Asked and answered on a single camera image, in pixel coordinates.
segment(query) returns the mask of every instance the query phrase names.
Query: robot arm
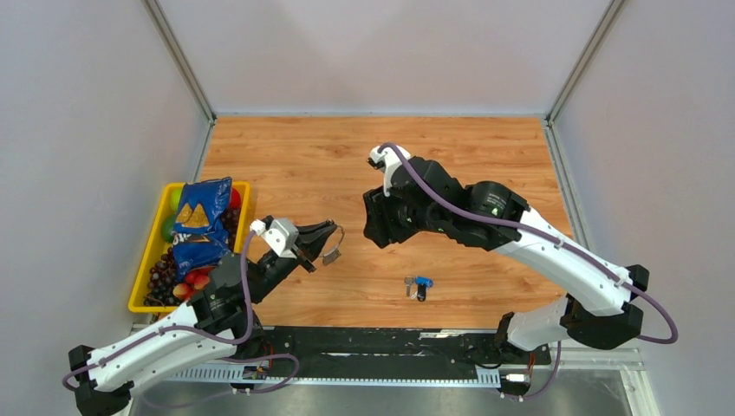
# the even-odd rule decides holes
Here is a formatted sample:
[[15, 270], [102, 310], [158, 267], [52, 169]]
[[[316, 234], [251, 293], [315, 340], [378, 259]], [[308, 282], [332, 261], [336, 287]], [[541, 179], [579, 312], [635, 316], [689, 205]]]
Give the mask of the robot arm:
[[[640, 333], [643, 313], [630, 304], [634, 295], [622, 284], [645, 291], [645, 268], [605, 262], [566, 238], [525, 199], [497, 182], [462, 186], [438, 162], [400, 151], [416, 173], [450, 204], [507, 224], [526, 224], [559, 240], [559, 244], [553, 244], [527, 230], [457, 215], [419, 187], [392, 149], [381, 151], [376, 147], [371, 151], [367, 162], [384, 172], [384, 178], [383, 186], [363, 195], [367, 211], [364, 234], [379, 247], [403, 243], [419, 231], [438, 232], [467, 247], [515, 258], [568, 291], [546, 307], [505, 315], [498, 325], [496, 343], [531, 351], [545, 343], [573, 338], [592, 348], [612, 349]], [[620, 281], [612, 282], [600, 270], [564, 250], [567, 244], [601, 261]]]
[[[106, 347], [81, 345], [69, 351], [73, 372], [91, 366], [75, 375], [79, 383], [76, 404], [82, 415], [115, 414], [150, 386], [199, 363], [260, 356], [263, 329], [255, 314], [250, 336], [237, 345], [202, 334], [225, 341], [244, 337], [246, 306], [241, 279], [247, 278], [251, 301], [261, 302], [298, 266], [315, 271], [312, 262], [338, 226], [328, 220], [297, 227], [286, 218], [267, 217], [250, 228], [270, 250], [257, 263], [247, 260], [247, 276], [240, 276], [239, 257], [226, 257], [211, 273], [211, 282], [165, 318]], [[198, 333], [173, 329], [182, 327], [195, 328]], [[132, 344], [113, 360], [105, 358]]]

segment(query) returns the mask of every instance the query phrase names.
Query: wood grain surface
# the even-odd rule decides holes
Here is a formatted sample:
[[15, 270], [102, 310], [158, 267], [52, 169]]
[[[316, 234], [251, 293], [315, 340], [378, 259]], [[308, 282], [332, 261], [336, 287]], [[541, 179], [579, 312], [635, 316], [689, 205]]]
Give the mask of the wood grain surface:
[[[532, 310], [563, 294], [514, 260], [441, 235], [420, 233], [384, 250], [364, 238], [362, 193], [382, 182], [366, 159], [385, 141], [437, 160], [463, 185], [509, 186], [570, 234], [537, 119], [222, 117], [201, 179], [250, 181], [256, 218], [270, 214], [296, 224], [332, 218], [347, 231], [336, 263], [319, 262], [313, 274], [300, 268], [256, 305], [263, 324], [496, 328], [506, 312]], [[256, 241], [249, 258], [266, 248]], [[433, 279], [426, 302], [406, 298], [407, 275]]]

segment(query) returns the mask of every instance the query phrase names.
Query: white wall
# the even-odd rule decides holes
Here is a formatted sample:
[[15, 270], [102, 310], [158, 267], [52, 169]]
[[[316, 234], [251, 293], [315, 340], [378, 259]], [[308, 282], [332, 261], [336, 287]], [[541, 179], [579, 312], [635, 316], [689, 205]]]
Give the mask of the white wall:
[[161, 0], [218, 113], [546, 113], [608, 0]]
[[[642, 347], [661, 414], [732, 414], [735, 3], [630, 0], [559, 122], [595, 247], [645, 264], [681, 338]], [[647, 309], [645, 332], [666, 335]]]
[[0, 414], [78, 414], [67, 352], [127, 335], [206, 124], [140, 1], [0, 2], [0, 56]]

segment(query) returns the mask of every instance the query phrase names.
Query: blue snack bag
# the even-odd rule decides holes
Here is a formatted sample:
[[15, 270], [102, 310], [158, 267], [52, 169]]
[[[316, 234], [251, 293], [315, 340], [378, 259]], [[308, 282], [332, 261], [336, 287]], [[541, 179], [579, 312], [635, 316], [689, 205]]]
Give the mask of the blue snack bag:
[[213, 231], [230, 203], [232, 178], [186, 184], [181, 190], [173, 230], [187, 234]]
[[227, 230], [217, 221], [215, 229], [205, 234], [177, 233], [173, 237], [173, 259], [179, 282], [200, 267], [217, 266], [230, 249], [227, 247]]
[[173, 224], [173, 259], [179, 282], [197, 268], [216, 266], [230, 249], [221, 216], [230, 203], [232, 178], [186, 184]]

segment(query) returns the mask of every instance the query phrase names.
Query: yellow plastic basket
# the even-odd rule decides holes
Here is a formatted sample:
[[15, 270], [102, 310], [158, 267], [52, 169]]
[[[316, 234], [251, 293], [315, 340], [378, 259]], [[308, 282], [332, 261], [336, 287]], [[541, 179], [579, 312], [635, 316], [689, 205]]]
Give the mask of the yellow plastic basket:
[[[127, 308], [136, 314], [169, 314], [177, 307], [175, 306], [145, 306], [143, 304], [144, 296], [148, 294], [148, 282], [151, 275], [148, 271], [160, 260], [162, 254], [166, 253], [171, 246], [164, 241], [161, 236], [160, 229], [164, 220], [174, 214], [169, 199], [174, 189], [181, 189], [184, 183], [168, 184], [163, 190], [163, 195], [159, 201], [159, 209], [156, 211], [156, 218], [153, 220], [153, 228], [148, 235], [146, 243], [146, 251], [143, 253], [143, 259], [140, 261], [138, 275], [135, 277], [133, 292], [130, 294], [130, 300], [127, 301]], [[250, 200], [250, 184], [244, 181], [233, 181], [232, 187], [240, 192], [243, 199], [243, 206], [240, 208], [240, 219], [237, 221], [237, 235], [235, 236], [235, 252], [239, 253], [243, 250], [245, 236], [250, 228], [253, 220], [255, 207], [253, 200]]]

